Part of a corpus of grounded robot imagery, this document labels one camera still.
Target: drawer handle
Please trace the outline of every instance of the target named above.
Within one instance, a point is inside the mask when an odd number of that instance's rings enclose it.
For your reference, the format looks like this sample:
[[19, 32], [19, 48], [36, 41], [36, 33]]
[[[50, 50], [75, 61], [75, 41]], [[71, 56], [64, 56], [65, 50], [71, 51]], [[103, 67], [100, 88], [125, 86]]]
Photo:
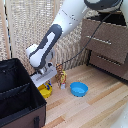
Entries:
[[102, 43], [105, 43], [105, 44], [108, 44], [108, 45], [111, 45], [112, 43], [110, 42], [110, 40], [108, 41], [103, 41], [103, 40], [100, 40], [100, 39], [97, 39], [95, 37], [92, 37], [93, 40], [96, 40], [96, 41], [100, 41]]
[[118, 62], [111, 61], [111, 60], [109, 60], [109, 59], [106, 59], [105, 57], [102, 57], [102, 56], [97, 56], [97, 57], [100, 58], [100, 59], [106, 60], [106, 61], [108, 61], [108, 62], [110, 62], [110, 63], [113, 63], [113, 64], [115, 64], [115, 65], [121, 66]]

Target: blue bowl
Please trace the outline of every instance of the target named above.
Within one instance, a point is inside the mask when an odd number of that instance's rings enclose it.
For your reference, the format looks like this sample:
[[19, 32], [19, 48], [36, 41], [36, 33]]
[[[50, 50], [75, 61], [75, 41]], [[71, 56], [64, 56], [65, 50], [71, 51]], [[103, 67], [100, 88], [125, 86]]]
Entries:
[[84, 96], [86, 94], [86, 92], [88, 91], [87, 85], [85, 85], [84, 83], [81, 83], [81, 82], [71, 83], [70, 89], [71, 89], [71, 93], [77, 97]]

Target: toy giraffe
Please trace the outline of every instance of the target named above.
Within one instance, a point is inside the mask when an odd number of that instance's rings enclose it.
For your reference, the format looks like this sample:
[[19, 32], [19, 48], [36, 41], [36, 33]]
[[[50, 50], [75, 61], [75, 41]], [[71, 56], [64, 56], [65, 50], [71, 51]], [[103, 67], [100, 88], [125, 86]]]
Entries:
[[65, 84], [66, 84], [66, 78], [67, 78], [67, 74], [65, 73], [65, 71], [63, 70], [63, 66], [60, 64], [56, 64], [57, 66], [57, 82], [58, 85], [61, 89], [65, 89]]

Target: black case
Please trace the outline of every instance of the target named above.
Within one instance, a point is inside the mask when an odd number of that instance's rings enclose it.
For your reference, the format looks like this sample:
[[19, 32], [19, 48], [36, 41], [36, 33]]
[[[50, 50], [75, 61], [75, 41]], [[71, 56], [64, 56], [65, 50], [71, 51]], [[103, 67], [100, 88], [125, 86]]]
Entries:
[[0, 127], [45, 125], [46, 101], [19, 59], [0, 62]]

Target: wooden floor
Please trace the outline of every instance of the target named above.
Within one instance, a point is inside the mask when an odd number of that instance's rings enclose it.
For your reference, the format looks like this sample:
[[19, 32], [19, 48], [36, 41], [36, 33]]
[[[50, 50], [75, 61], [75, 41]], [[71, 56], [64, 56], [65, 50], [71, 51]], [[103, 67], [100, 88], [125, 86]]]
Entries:
[[[53, 92], [46, 99], [43, 128], [110, 128], [128, 102], [128, 86], [118, 79], [82, 65], [67, 72], [66, 89], [52, 80]], [[84, 97], [70, 92], [72, 82], [83, 82], [89, 90]]]

